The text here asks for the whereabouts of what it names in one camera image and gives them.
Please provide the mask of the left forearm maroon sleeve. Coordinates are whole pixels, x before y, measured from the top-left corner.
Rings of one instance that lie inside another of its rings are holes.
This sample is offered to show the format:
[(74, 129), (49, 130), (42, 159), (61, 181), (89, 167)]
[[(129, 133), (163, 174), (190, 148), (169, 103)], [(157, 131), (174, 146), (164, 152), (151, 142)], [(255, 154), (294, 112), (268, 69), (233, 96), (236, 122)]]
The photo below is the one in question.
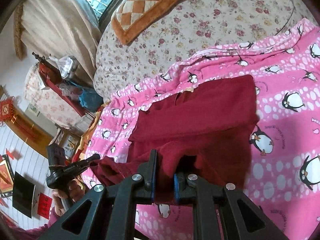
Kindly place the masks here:
[(36, 240), (42, 236), (59, 218), (60, 217), (56, 214), (55, 209), (52, 208), (47, 224), (44, 224), (39, 228), (29, 230), (24, 230), (20, 227), (13, 226), (11, 227), (11, 230), (17, 239)]

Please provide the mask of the person's left hand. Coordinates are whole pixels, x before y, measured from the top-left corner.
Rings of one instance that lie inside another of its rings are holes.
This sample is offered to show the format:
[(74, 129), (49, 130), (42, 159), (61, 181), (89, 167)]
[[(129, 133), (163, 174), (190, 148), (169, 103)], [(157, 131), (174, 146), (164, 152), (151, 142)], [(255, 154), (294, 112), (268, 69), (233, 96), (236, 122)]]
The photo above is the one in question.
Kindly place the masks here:
[(52, 198), (54, 201), (55, 213), (59, 217), (65, 213), (65, 208), (62, 204), (63, 199), (68, 199), (70, 197), (73, 202), (77, 202), (85, 195), (86, 192), (87, 186), (77, 179), (70, 181), (67, 185), (67, 189), (65, 190), (54, 189), (52, 191)]

